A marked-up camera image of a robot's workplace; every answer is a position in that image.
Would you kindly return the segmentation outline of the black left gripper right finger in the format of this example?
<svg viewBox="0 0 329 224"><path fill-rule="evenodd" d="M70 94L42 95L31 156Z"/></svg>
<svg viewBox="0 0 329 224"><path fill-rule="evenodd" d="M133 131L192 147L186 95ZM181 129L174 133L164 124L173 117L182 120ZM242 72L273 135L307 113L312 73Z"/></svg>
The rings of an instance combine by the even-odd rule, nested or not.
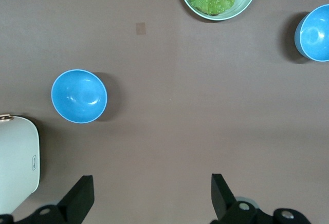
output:
<svg viewBox="0 0 329 224"><path fill-rule="evenodd" d="M238 201L222 174L211 175L211 200L217 216L212 223L310 223L293 209L279 208L268 215L245 200Z"/></svg>

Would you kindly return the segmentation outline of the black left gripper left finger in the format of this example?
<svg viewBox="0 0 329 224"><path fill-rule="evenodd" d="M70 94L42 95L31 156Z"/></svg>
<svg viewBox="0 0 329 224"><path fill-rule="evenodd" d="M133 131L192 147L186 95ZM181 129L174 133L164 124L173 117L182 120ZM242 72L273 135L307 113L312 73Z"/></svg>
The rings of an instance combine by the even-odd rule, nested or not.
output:
<svg viewBox="0 0 329 224"><path fill-rule="evenodd" d="M82 223L93 204L93 176L85 175L56 205L50 204L40 207L19 221L14 221L10 214L3 214L1 215L1 223Z"/></svg>

